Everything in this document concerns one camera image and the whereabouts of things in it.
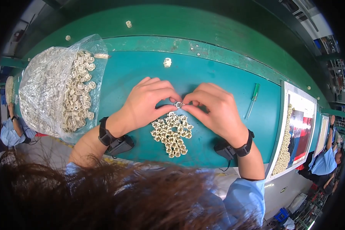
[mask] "light blue shirt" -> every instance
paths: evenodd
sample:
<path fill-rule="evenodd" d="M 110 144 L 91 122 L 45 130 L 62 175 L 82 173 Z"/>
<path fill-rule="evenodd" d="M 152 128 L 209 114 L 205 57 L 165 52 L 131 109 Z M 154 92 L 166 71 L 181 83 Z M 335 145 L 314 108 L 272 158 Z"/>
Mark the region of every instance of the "light blue shirt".
<path fill-rule="evenodd" d="M 337 149 L 332 151 L 332 147 L 327 151 L 323 151 L 319 154 L 317 159 L 312 158 L 312 161 L 308 165 L 309 170 L 318 176 L 331 173 L 337 167 L 337 163 L 335 161 L 336 153 Z"/>
<path fill-rule="evenodd" d="M 36 132 L 30 129 L 22 118 L 18 117 L 18 121 L 20 125 L 23 127 L 23 130 L 26 132 L 28 138 L 34 138 Z M 13 122 L 11 121 L 11 118 L 9 118 L 3 123 L 0 133 L 0 139 L 4 143 L 4 145 L 8 147 L 13 147 L 15 145 L 18 145 L 19 143 L 22 143 L 26 139 L 26 136 L 18 136 L 18 134 L 14 130 Z"/>
<path fill-rule="evenodd" d="M 67 164 L 65 173 L 71 175 L 77 172 L 79 167 L 73 162 Z M 207 172 L 199 169 L 198 173 Z M 228 227 L 236 224 L 238 220 L 244 222 L 251 215 L 259 226 L 263 224 L 265 216 L 265 180 L 248 181 L 237 178 L 229 187 L 226 198 L 220 197 L 206 190 L 201 197 L 199 205 L 203 208 L 215 207 L 223 213 L 222 218 L 217 221 L 215 230 L 227 230 Z"/>

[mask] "blue stool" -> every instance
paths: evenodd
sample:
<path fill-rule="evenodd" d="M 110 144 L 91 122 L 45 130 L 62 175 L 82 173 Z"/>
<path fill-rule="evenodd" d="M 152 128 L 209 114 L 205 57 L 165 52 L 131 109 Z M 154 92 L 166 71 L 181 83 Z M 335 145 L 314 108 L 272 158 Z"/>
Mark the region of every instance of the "blue stool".
<path fill-rule="evenodd" d="M 289 213 L 286 211 L 285 208 L 281 208 L 280 212 L 274 216 L 274 218 L 278 220 L 279 222 L 285 220 L 288 217 L 289 217 Z"/>

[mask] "floor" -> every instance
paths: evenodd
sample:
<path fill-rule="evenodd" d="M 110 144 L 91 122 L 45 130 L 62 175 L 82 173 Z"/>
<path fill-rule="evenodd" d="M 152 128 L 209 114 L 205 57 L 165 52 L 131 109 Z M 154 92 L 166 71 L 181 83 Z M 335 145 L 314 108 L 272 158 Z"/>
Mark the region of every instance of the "floor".
<path fill-rule="evenodd" d="M 27 154 L 28 159 L 33 162 L 48 163 L 53 168 L 63 168 L 67 164 L 72 148 L 71 145 L 67 145 L 59 139 L 44 136 L 32 146 L 19 144 L 17 150 Z M 216 169 L 215 172 L 214 183 L 218 187 L 216 195 L 224 199 L 230 184 L 239 177 L 238 168 L 229 168 L 224 173 Z M 266 183 L 264 187 L 265 220 L 271 220 L 280 208 L 288 207 L 299 193 L 307 192 L 311 185 L 310 180 L 303 178 L 295 170 Z"/>

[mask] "clear plastic bag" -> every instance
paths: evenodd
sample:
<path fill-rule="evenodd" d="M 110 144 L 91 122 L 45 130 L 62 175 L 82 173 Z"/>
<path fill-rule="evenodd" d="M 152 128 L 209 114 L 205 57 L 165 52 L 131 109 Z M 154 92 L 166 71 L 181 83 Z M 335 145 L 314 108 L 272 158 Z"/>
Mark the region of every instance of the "clear plastic bag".
<path fill-rule="evenodd" d="M 107 47 L 98 34 L 83 38 L 68 48 L 50 47 L 32 58 L 19 85 L 20 109 L 27 125 L 37 132 L 73 144 L 97 125 L 101 83 L 107 64 L 107 59 L 95 58 L 96 68 L 89 72 L 92 75 L 90 81 L 96 83 L 96 88 L 89 92 L 92 102 L 89 111 L 94 112 L 94 118 L 87 118 L 85 126 L 75 132 L 66 133 L 61 127 L 66 82 L 78 51 L 107 54 Z"/>

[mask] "green screwdriver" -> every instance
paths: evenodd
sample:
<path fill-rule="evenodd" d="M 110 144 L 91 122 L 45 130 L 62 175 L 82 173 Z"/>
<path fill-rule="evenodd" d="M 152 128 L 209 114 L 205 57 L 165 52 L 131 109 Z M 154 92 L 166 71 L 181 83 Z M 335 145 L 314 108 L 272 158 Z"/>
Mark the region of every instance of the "green screwdriver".
<path fill-rule="evenodd" d="M 260 87 L 260 84 L 256 83 L 256 87 L 254 88 L 254 92 L 253 92 L 252 102 L 251 102 L 251 105 L 249 106 L 248 112 L 246 113 L 246 120 L 248 120 L 249 115 L 252 112 L 253 104 L 257 100 L 259 87 Z"/>

